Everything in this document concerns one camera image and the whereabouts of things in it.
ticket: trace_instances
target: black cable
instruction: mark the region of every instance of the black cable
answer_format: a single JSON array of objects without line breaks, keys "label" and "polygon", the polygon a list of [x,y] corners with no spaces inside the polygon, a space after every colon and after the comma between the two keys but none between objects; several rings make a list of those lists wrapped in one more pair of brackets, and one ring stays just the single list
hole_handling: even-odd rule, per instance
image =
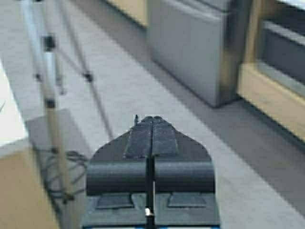
[{"label": "black cable", "polygon": [[[52,167],[56,166],[56,160],[57,156],[54,154],[54,152],[50,149],[39,149],[35,145],[33,146],[34,151],[37,154],[50,154],[50,156],[47,156],[45,159],[44,167],[41,168],[41,174],[43,177],[43,183],[45,186],[45,189],[48,193],[49,198],[51,199],[51,203],[55,209],[55,212],[59,215],[61,215],[61,208],[59,207],[56,200],[63,200],[63,191],[62,188],[54,189],[52,188],[54,186],[54,183],[56,181],[59,181],[59,178],[61,177],[60,172],[57,172],[55,175],[50,177],[49,171]],[[80,154],[77,151],[67,151],[66,157],[68,162],[73,163],[74,165],[69,167],[69,171],[75,170],[77,168],[82,168],[83,171],[77,176],[74,177],[71,181],[72,184],[76,185],[85,175],[87,170],[87,163],[88,158],[85,155]],[[72,194],[73,196],[76,196],[78,194],[81,194],[85,191],[85,188],[80,188]]]}]

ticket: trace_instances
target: metal cabinet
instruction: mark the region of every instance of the metal cabinet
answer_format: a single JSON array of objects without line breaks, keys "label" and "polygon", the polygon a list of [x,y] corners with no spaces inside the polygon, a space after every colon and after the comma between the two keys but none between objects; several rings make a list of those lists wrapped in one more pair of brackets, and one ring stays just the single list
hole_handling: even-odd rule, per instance
[{"label": "metal cabinet", "polygon": [[149,0],[153,59],[211,106],[236,98],[251,0]]}]

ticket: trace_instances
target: wooden cabinet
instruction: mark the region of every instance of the wooden cabinet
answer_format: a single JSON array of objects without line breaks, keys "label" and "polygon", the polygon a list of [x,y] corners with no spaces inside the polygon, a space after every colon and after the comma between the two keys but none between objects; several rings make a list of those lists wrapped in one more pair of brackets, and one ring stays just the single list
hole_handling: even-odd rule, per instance
[{"label": "wooden cabinet", "polygon": [[0,61],[0,229],[59,229]]},{"label": "wooden cabinet", "polygon": [[277,0],[253,1],[244,63],[240,69],[237,92],[305,141],[305,98],[260,73],[255,64],[261,20],[266,16],[280,13],[285,7],[288,5]]},{"label": "wooden cabinet", "polygon": [[142,26],[147,26],[147,0],[107,0]]}]

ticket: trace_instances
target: wooden shelf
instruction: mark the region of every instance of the wooden shelf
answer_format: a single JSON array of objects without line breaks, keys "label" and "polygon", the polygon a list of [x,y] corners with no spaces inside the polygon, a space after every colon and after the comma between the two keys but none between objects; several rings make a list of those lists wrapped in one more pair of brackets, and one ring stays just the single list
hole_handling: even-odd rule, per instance
[{"label": "wooden shelf", "polygon": [[305,98],[260,73],[256,67],[261,20],[305,0],[255,0],[252,5],[238,94],[305,142]]}]

